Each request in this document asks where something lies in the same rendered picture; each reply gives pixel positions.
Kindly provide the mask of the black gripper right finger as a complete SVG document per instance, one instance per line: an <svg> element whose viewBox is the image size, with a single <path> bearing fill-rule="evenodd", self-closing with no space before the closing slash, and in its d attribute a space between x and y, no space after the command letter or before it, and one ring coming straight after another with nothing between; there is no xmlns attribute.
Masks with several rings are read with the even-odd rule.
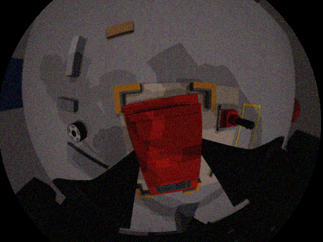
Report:
<svg viewBox="0 0 323 242"><path fill-rule="evenodd" d="M202 138L201 155L212 169L233 206L241 204L267 159L283 145L284 136L255 149L243 149Z"/></svg>

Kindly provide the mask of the black toy tyre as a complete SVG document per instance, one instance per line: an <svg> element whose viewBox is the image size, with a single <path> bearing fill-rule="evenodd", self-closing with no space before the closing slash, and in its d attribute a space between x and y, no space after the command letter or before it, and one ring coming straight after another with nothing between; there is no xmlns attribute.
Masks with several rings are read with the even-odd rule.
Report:
<svg viewBox="0 0 323 242"><path fill-rule="evenodd" d="M79 121L69 124L67 132L71 140L75 143L80 143L81 140L85 139L87 136L85 126Z"/></svg>

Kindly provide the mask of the brown flat block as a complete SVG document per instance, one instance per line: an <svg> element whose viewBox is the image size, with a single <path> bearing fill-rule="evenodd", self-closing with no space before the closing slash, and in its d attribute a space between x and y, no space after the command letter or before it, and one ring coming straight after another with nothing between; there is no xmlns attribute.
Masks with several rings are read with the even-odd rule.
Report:
<svg viewBox="0 0 323 242"><path fill-rule="evenodd" d="M121 24L110 26L107 29L107 38L116 38L121 35L127 35L127 33L134 32L134 22L121 22Z"/></svg>

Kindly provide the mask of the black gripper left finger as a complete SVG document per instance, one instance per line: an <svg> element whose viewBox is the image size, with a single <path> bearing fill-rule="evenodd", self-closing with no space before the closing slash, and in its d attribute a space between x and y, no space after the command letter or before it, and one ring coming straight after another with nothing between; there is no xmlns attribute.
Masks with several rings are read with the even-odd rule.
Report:
<svg viewBox="0 0 323 242"><path fill-rule="evenodd" d="M91 204L104 216L131 229L135 189L140 165L135 150L111 169L93 180L52 179L54 186L65 197Z"/></svg>

